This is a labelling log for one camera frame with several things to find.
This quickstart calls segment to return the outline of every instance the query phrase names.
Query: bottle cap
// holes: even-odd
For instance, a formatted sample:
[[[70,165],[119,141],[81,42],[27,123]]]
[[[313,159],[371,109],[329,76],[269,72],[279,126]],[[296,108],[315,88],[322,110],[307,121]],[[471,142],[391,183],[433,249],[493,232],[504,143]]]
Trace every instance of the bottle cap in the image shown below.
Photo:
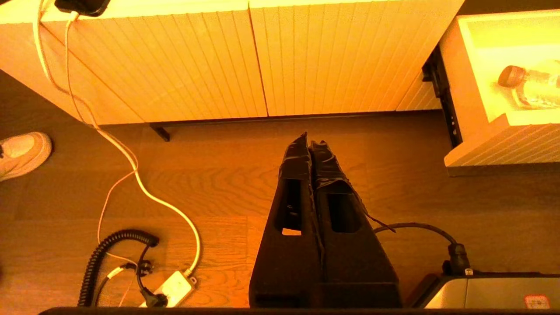
[[[518,66],[507,66],[503,69],[500,77],[498,78],[498,84],[505,87],[516,87],[525,77],[525,69]]]

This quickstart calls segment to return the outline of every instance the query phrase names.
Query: red label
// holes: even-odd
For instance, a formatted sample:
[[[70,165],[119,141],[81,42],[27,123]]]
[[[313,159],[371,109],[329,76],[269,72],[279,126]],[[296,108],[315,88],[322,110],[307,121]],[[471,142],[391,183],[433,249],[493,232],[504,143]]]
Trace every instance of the red label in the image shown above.
[[[549,309],[550,301],[544,294],[526,295],[525,307],[529,309]]]

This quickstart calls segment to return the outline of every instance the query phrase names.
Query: white cable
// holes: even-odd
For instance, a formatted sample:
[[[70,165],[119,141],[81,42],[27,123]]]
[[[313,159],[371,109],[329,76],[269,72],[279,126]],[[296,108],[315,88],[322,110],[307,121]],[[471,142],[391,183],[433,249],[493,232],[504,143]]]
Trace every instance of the white cable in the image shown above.
[[[118,306],[118,307],[123,306],[124,298],[127,297],[128,291],[130,291],[130,287],[132,286],[132,282],[134,282],[134,278],[132,278],[132,279],[130,280],[130,282],[128,283],[127,290],[124,292],[123,297],[120,299],[120,302],[119,302],[119,306]]]
[[[101,213],[101,216],[99,218],[99,225],[98,225],[98,237],[97,237],[97,241],[99,242],[99,230],[101,228],[101,222],[103,219],[103,214],[105,212],[105,208],[107,205],[107,201],[109,199],[109,196],[111,194],[111,192],[113,191],[113,189],[120,183],[122,182],[126,177],[134,174],[134,176],[136,177],[136,181],[138,182],[138,185],[140,186],[140,189],[142,190],[142,192],[151,200],[154,200],[155,202],[166,206],[170,209],[172,209],[173,211],[175,211],[175,213],[177,213],[178,215],[180,215],[190,226],[190,228],[193,230],[193,234],[195,237],[195,241],[197,244],[197,250],[193,259],[193,263],[190,265],[189,268],[187,268],[187,270],[185,270],[183,272],[183,274],[185,276],[189,276],[194,269],[196,268],[198,261],[200,259],[200,249],[201,249],[201,243],[200,243],[200,236],[198,234],[198,231],[196,229],[196,227],[194,226],[193,222],[189,219],[189,217],[187,217],[184,213],[182,213],[179,209],[177,209],[175,206],[169,204],[168,202],[161,200],[157,197],[155,197],[154,195],[152,195],[148,190],[146,190],[146,188],[144,187],[144,184],[142,183],[142,180],[140,179],[140,176],[138,174],[138,159],[136,158],[136,156],[134,155],[134,153],[132,153],[132,151],[126,147],[126,145],[124,145],[122,142],[120,142],[118,139],[116,139],[116,137],[114,137],[113,135],[109,134],[108,132],[105,132],[104,130],[102,130],[99,125],[97,124],[97,121],[95,120],[95,117],[93,115],[93,112],[91,111],[91,108],[87,105],[87,103],[85,101],[83,101],[82,99],[75,97],[73,92],[72,92],[72,86],[70,83],[70,70],[69,70],[69,30],[70,27],[72,26],[72,24],[74,23],[74,21],[76,21],[79,17],[79,14],[77,12],[72,12],[72,16],[70,18],[70,20],[68,20],[68,23],[66,24],[66,29],[64,32],[64,46],[65,46],[65,59],[66,59],[66,80],[67,80],[67,84],[68,84],[68,91],[66,91],[65,89],[59,87],[53,80],[50,72],[49,72],[49,68],[46,64],[45,61],[45,53],[44,53],[44,49],[43,49],[43,44],[41,42],[41,35],[40,35],[40,31],[39,31],[39,25],[40,25],[40,20],[41,20],[41,16],[43,14],[43,2],[44,0],[39,0],[39,9],[38,9],[38,14],[37,14],[37,19],[34,21],[33,24],[33,28],[34,28],[34,37],[35,37],[35,46],[37,48],[37,53],[39,55],[39,61],[41,62],[41,66],[43,68],[43,72],[45,72],[45,75],[47,77],[47,79],[61,92],[64,92],[66,94],[68,94],[72,100],[72,104],[74,105],[74,107],[76,108],[76,111],[78,112],[78,115],[82,118],[82,115],[80,113],[80,110],[78,109],[78,105],[76,104],[76,100],[78,99],[82,104],[83,107],[86,108],[86,113],[88,114],[91,124],[93,125],[93,128],[105,139],[107,139],[107,141],[111,142],[117,149],[119,149],[119,151],[127,158],[128,162],[130,163],[130,165],[132,166],[133,171],[129,174],[127,174],[126,176],[124,176],[123,178],[121,178],[120,180],[118,180],[113,187],[111,187],[111,189],[109,190],[109,193],[107,195],[107,198],[105,200],[105,204]],[[119,257],[120,259],[124,259],[129,261],[129,259],[127,258],[123,258],[123,257]]]
[[[119,273],[123,272],[124,268],[122,267],[117,267],[115,269],[113,269],[110,273],[107,274],[107,279],[111,279],[112,277],[118,275]]]

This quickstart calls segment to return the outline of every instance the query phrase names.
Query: white cabinet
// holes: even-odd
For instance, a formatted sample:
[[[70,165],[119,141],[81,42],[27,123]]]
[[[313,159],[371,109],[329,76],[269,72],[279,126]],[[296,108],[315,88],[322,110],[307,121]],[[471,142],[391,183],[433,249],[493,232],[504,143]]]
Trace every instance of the white cabinet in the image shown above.
[[[53,3],[45,1],[41,34],[66,87],[69,14]],[[71,28],[73,89],[100,124],[429,109],[419,71],[462,3],[111,0]],[[37,5],[0,6],[0,68],[77,117],[41,71]]]
[[[446,166],[560,161],[560,109],[521,110],[497,85],[510,64],[560,60],[560,10],[458,16],[440,47],[463,138]]]

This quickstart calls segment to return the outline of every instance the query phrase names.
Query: black plug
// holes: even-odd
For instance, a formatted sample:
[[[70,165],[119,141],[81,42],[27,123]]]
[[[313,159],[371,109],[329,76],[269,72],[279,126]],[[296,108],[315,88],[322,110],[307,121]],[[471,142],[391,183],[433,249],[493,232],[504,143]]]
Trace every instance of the black plug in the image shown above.
[[[450,260],[443,265],[444,274],[449,276],[464,276],[470,269],[469,258],[466,256],[465,245],[454,243],[447,247]]]
[[[131,263],[131,262],[128,262],[128,263],[122,265],[121,267],[122,267],[122,268],[125,268],[125,269],[136,270],[136,265],[133,264],[133,263]]]
[[[147,307],[166,307],[167,306],[167,297],[165,294],[152,294],[148,292],[146,288],[144,290],[140,290],[142,296],[146,300]]]
[[[143,260],[138,264],[138,274],[140,277],[147,276],[153,272],[153,265],[149,260]]]

